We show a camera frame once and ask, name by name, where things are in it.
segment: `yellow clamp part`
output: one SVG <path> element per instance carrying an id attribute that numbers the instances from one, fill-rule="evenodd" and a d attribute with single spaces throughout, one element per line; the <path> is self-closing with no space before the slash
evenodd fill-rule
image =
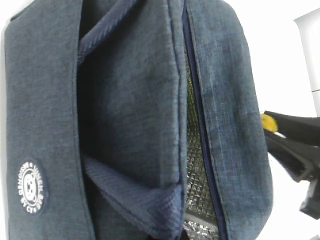
<path id="1" fill-rule="evenodd" d="M 261 114 L 262 126 L 265 130 L 276 133 L 278 132 L 278 124 L 277 121 L 267 114 Z"/>

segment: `white background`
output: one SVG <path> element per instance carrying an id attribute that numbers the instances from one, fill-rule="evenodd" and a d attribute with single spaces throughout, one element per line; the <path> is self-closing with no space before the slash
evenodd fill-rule
<path id="1" fill-rule="evenodd" d="M 0 0 L 0 29 L 32 0 Z M 300 34 L 294 19 L 320 8 L 319 0 L 226 0 L 235 9 L 249 43 L 260 111 L 316 117 Z M 6 202 L 6 91 L 3 31 L 0 49 L 0 194 Z M 308 183 L 293 182 L 270 157 L 274 207 L 258 240 L 309 240 L 320 233 L 319 221 L 299 212 Z M 0 239 L 5 235 L 6 208 L 0 199 Z"/>

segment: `strap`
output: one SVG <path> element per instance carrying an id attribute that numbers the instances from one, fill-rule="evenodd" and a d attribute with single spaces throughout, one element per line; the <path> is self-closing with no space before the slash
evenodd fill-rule
<path id="1" fill-rule="evenodd" d="M 127 16 L 129 11 L 141 0 L 118 0 L 111 10 L 81 39 L 78 50 L 78 67 Z"/>
<path id="2" fill-rule="evenodd" d="M 96 159 L 84 154 L 81 159 L 86 175 L 128 222 L 157 240 L 175 239 L 181 234 L 181 184 L 149 188 Z"/>

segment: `circular logo patch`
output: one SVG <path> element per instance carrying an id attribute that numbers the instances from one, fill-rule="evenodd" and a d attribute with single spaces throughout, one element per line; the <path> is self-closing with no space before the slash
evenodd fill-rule
<path id="1" fill-rule="evenodd" d="M 44 182 L 38 166 L 26 161 L 18 173 L 18 194 L 23 208 L 29 214 L 38 213 L 44 205 Z"/>

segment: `black clamp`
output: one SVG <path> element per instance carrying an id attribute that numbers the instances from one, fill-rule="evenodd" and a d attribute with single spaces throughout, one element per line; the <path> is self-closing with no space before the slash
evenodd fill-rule
<path id="1" fill-rule="evenodd" d="M 264 130 L 268 152 L 295 182 L 310 182 L 300 211 L 320 219 L 320 117 L 288 116 L 271 111 L 264 114 L 276 121 L 280 133 Z"/>

